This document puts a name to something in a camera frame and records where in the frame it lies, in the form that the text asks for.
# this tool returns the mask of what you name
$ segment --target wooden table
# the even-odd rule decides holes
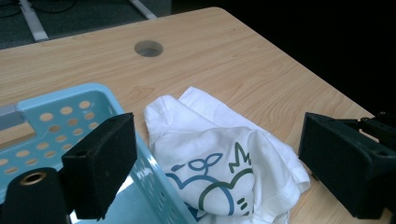
[[[143,57],[134,46],[163,46]],[[189,86],[206,91],[252,120],[296,153],[304,113],[336,119],[372,115],[228,12],[212,7],[85,35],[0,50],[0,105],[86,82],[107,85],[148,141],[143,109]],[[389,223],[353,218],[312,179],[291,211],[291,223]]]

